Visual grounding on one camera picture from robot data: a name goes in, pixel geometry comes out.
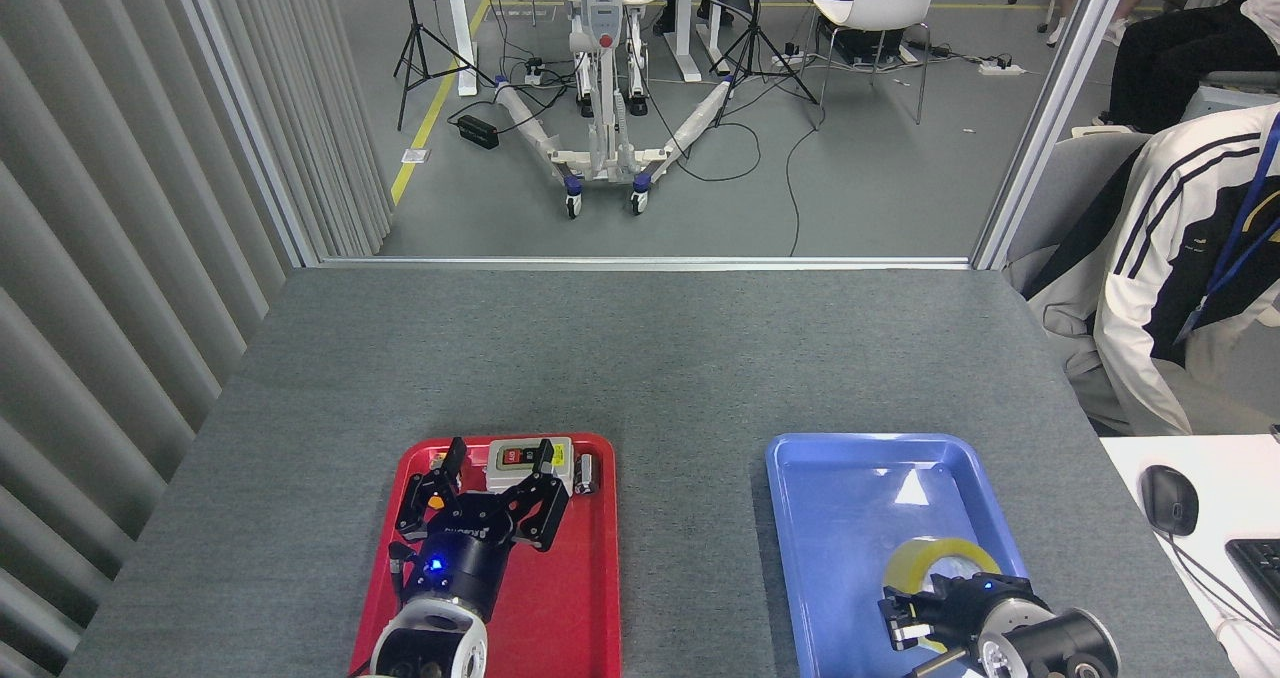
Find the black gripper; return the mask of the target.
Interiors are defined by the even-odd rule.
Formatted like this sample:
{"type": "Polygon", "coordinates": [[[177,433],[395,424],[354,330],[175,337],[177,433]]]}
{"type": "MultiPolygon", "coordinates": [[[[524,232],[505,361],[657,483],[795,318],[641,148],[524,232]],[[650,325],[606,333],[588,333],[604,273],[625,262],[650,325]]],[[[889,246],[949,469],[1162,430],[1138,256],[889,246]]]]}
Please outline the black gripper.
{"type": "Polygon", "coordinates": [[[1010,601],[1021,601],[1043,613],[1048,605],[1032,591],[1028,578],[975,573],[969,578],[933,574],[933,588],[914,594],[884,586],[879,614],[890,646],[901,652],[916,647],[933,632],[947,649],[966,647],[983,631],[989,614],[1010,601]]]}
{"type": "Polygon", "coordinates": [[[507,487],[504,496],[461,494],[467,459],[463,438],[452,438],[435,468],[411,475],[396,530],[419,548],[402,601],[419,596],[458,599],[467,610],[492,615],[513,542],[549,551],[556,540],[570,493],[554,473],[554,452],[549,438],[541,438],[530,475],[507,487]],[[431,510],[435,513],[430,518],[431,510]]]}

